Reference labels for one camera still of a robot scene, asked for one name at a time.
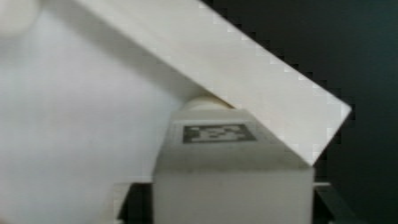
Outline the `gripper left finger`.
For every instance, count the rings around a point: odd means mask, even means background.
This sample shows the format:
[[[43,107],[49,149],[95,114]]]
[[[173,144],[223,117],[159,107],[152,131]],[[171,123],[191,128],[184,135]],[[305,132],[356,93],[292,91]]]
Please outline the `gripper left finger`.
[[[155,224],[152,183],[130,185],[116,220],[122,224]]]

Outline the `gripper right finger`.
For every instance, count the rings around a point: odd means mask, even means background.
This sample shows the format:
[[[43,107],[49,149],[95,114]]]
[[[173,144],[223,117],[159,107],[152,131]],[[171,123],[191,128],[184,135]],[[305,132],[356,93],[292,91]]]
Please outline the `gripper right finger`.
[[[360,218],[328,182],[315,184],[313,224],[360,224]]]

